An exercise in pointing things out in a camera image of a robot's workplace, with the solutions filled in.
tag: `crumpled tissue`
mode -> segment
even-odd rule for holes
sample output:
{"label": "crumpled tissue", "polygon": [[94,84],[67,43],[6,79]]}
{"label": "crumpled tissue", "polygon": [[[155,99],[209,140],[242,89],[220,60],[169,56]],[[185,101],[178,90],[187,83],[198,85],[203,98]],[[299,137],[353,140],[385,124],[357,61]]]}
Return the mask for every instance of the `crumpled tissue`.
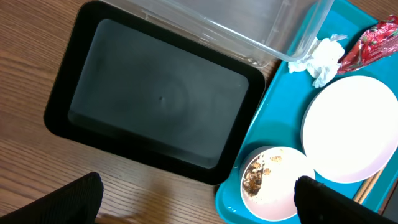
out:
{"label": "crumpled tissue", "polygon": [[289,72],[307,70],[315,78],[312,85],[315,88],[324,87],[337,74],[340,68],[339,59],[344,55],[344,48],[338,43],[347,38],[346,35],[333,34],[330,39],[318,40],[315,38],[308,54],[296,62],[289,62]]}

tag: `red plastic packet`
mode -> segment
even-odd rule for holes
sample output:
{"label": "red plastic packet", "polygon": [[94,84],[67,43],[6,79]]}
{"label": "red plastic packet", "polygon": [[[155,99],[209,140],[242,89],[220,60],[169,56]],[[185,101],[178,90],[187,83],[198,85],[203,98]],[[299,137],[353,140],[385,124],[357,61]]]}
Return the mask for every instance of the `red plastic packet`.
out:
{"label": "red plastic packet", "polygon": [[398,51],[398,17],[389,16],[368,29],[341,60],[337,74],[357,71]]}

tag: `wooden chopstick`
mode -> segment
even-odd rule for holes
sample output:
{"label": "wooden chopstick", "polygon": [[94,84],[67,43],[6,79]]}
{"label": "wooden chopstick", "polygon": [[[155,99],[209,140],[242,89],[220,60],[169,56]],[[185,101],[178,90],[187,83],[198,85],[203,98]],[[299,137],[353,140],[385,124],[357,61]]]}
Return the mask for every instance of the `wooden chopstick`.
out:
{"label": "wooden chopstick", "polygon": [[372,177],[369,177],[368,179],[366,179],[363,182],[361,188],[359,189],[359,191],[356,193],[356,195],[354,197],[355,202],[362,204],[365,201],[366,197],[368,196],[368,194],[374,187],[374,184],[376,184],[376,182],[379,179],[383,170],[384,170],[384,167],[379,172],[377,172]]}

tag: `transparent plastic box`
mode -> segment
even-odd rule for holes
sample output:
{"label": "transparent plastic box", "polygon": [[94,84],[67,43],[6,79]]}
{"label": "transparent plastic box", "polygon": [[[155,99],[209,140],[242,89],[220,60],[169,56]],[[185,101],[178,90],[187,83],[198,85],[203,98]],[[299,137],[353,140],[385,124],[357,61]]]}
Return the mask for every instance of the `transparent plastic box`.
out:
{"label": "transparent plastic box", "polygon": [[261,68],[301,59],[334,0],[103,1]]}

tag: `table surface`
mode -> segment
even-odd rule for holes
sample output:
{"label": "table surface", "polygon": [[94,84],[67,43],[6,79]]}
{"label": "table surface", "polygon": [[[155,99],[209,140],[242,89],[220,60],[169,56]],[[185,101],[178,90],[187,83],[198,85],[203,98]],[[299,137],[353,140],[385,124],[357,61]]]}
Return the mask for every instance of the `table surface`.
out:
{"label": "table surface", "polygon": [[[222,223],[215,188],[54,136],[43,113],[85,0],[0,0],[0,216],[92,171],[100,223]],[[376,19],[396,0],[351,0]],[[266,67],[270,79],[279,62]]]}

